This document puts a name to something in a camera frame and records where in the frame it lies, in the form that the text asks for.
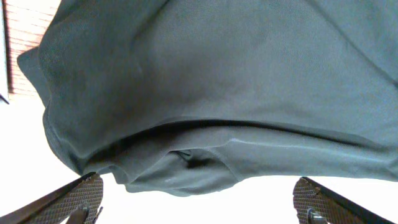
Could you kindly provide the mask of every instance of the dark green shirt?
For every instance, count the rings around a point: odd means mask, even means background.
[[[18,58],[57,157],[129,192],[398,181],[398,2],[63,0]]]

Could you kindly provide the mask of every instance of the shirt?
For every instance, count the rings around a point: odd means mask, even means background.
[[[398,3],[63,0],[18,58],[53,153],[128,192],[398,181]]]

